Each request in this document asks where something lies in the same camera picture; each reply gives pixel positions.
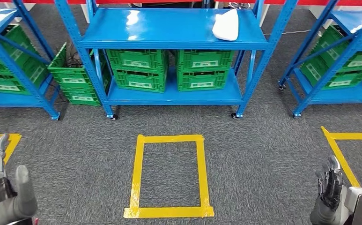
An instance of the shelf board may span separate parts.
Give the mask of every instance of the shelf board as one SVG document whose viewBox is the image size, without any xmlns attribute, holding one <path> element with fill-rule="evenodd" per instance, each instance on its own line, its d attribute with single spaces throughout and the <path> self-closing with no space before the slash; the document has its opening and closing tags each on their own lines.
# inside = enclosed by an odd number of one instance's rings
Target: shelf board
<svg viewBox="0 0 362 225">
<path fill-rule="evenodd" d="M 310 93 L 312 86 L 308 79 L 306 79 L 298 68 L 294 69 L 294 73 L 303 91 Z M 309 101 L 310 105 L 346 103 L 362 103 L 362 82 L 352 88 L 321 90 Z"/>
<path fill-rule="evenodd" d="M 237 77 L 233 69 L 222 90 L 179 92 L 175 68 L 170 68 L 164 93 L 120 89 L 114 81 L 108 94 L 111 105 L 237 105 L 242 103 Z"/>
<path fill-rule="evenodd" d="M 52 80 L 52 75 L 48 75 L 41 84 L 39 91 L 44 95 L 49 83 Z M 33 95 L 17 95 L 11 93 L 0 93 L 0 107 L 41 107 L 40 101 Z"/>
<path fill-rule="evenodd" d="M 238 10 L 236 41 L 217 39 L 211 29 L 229 9 L 99 8 L 81 43 L 85 48 L 266 49 L 251 10 Z"/>
<path fill-rule="evenodd" d="M 362 28 L 362 11 L 332 11 L 331 18 L 348 34 Z"/>
</svg>

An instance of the white object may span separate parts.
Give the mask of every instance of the white object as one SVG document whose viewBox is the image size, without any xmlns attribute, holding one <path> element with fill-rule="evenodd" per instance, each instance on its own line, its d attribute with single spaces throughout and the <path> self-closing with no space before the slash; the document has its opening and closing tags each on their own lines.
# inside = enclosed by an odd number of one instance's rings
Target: white object
<svg viewBox="0 0 362 225">
<path fill-rule="evenodd" d="M 216 38 L 234 41 L 239 35 L 239 16 L 237 9 L 232 9 L 222 15 L 216 15 L 213 26 L 213 33 Z"/>
<path fill-rule="evenodd" d="M 349 209 L 350 212 L 354 212 L 357 204 L 357 200 L 362 195 L 361 187 L 349 187 L 347 189 L 345 206 Z"/>
</svg>

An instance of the cable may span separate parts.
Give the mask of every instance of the cable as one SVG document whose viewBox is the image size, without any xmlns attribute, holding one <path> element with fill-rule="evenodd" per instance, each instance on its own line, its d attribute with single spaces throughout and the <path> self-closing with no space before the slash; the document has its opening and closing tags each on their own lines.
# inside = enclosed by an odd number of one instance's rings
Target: cable
<svg viewBox="0 0 362 225">
<path fill-rule="evenodd" d="M 292 32 L 284 32 L 282 33 L 283 34 L 296 34 L 296 33 L 306 33 L 306 32 L 309 32 L 311 30 L 297 30 L 297 31 L 292 31 Z"/>
</svg>

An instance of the crate label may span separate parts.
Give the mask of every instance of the crate label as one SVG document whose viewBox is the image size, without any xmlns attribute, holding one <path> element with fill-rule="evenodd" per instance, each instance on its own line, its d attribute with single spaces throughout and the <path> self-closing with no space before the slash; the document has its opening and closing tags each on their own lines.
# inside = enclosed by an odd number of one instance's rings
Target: crate label
<svg viewBox="0 0 362 225">
<path fill-rule="evenodd" d="M 200 82 L 200 83 L 191 83 L 191 88 L 205 88 L 205 87 L 214 87 L 214 82 Z"/>
<path fill-rule="evenodd" d="M 24 48 L 28 48 L 28 45 L 24 42 L 22 42 L 20 44 L 20 46 L 24 47 Z M 14 60 L 17 61 L 17 59 L 23 54 L 23 51 L 16 49 L 15 51 L 13 51 L 13 53 L 11 53 L 10 57 Z"/>
<path fill-rule="evenodd" d="M 39 66 L 35 72 L 33 72 L 32 76 L 30 76 L 30 81 L 32 81 L 32 83 L 34 83 L 39 76 L 42 74 L 42 72 L 44 71 L 44 67 Z"/>
<path fill-rule="evenodd" d="M 89 101 L 89 102 L 94 102 L 94 99 L 92 97 L 85 97 L 85 96 L 72 96 L 73 100 L 78 100 L 78 101 Z"/>
<path fill-rule="evenodd" d="M 128 86 L 130 87 L 137 87 L 137 88 L 152 88 L 151 83 L 138 83 L 138 82 L 128 82 Z"/>
<path fill-rule="evenodd" d="M 20 91 L 17 86 L 7 86 L 7 85 L 0 85 L 0 90 Z"/>
<path fill-rule="evenodd" d="M 202 61 L 202 62 L 193 62 L 192 67 L 217 67 L 219 64 L 218 60 L 214 61 Z"/>
<path fill-rule="evenodd" d="M 337 87 L 337 86 L 350 85 L 351 82 L 352 82 L 352 80 L 348 80 L 348 81 L 334 81 L 334 82 L 331 82 L 328 87 Z"/>
<path fill-rule="evenodd" d="M 133 66 L 133 67 L 150 68 L 149 62 L 143 62 L 143 61 L 123 60 L 123 65 L 125 65 L 125 66 Z"/>
<path fill-rule="evenodd" d="M 87 83 L 84 78 L 72 79 L 72 78 L 62 78 L 63 83 Z"/>
<path fill-rule="evenodd" d="M 315 79 L 318 81 L 321 78 L 321 75 L 317 72 L 317 70 L 314 68 L 314 66 L 309 63 L 306 65 L 306 68 L 309 70 L 309 72 L 315 77 Z"/>
<path fill-rule="evenodd" d="M 347 67 L 361 67 L 361 66 L 362 66 L 362 60 L 361 61 L 352 61 L 347 65 Z"/>
<path fill-rule="evenodd" d="M 321 44 L 321 46 L 323 47 L 323 48 L 326 48 L 326 47 L 328 47 L 328 46 L 330 46 L 327 42 L 324 42 L 323 44 Z M 338 57 L 340 56 L 334 49 L 328 49 L 327 50 L 327 53 L 331 56 L 331 58 L 333 59 L 333 60 L 337 60 L 338 59 Z"/>
</svg>

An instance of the floor marking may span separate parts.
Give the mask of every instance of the floor marking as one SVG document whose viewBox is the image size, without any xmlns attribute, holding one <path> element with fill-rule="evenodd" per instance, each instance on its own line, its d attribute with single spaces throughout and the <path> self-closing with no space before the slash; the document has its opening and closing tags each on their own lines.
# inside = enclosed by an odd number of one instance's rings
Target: floor marking
<svg viewBox="0 0 362 225">
<path fill-rule="evenodd" d="M 197 167 L 199 174 L 199 207 L 139 208 L 142 175 L 143 150 L 145 143 L 196 142 Z M 138 135 L 135 148 L 133 183 L 131 187 L 130 207 L 124 208 L 124 218 L 175 218 L 175 217 L 213 217 L 210 206 L 206 158 L 204 155 L 203 135 L 143 136 Z"/>
<path fill-rule="evenodd" d="M 10 159 L 10 156 L 13 154 L 15 147 L 17 146 L 19 140 L 21 139 L 22 135 L 20 134 L 10 134 L 10 137 L 8 138 L 8 146 L 6 148 L 6 156 L 4 157 L 4 164 L 8 162 Z"/>
<path fill-rule="evenodd" d="M 337 145 L 336 140 L 362 140 L 362 133 L 330 133 L 323 126 L 321 126 L 321 129 L 323 130 L 332 151 L 340 162 L 340 165 L 342 166 L 342 169 L 352 186 L 360 187 L 360 183 L 357 181 L 355 175 L 350 169 L 345 157 Z"/>
</svg>

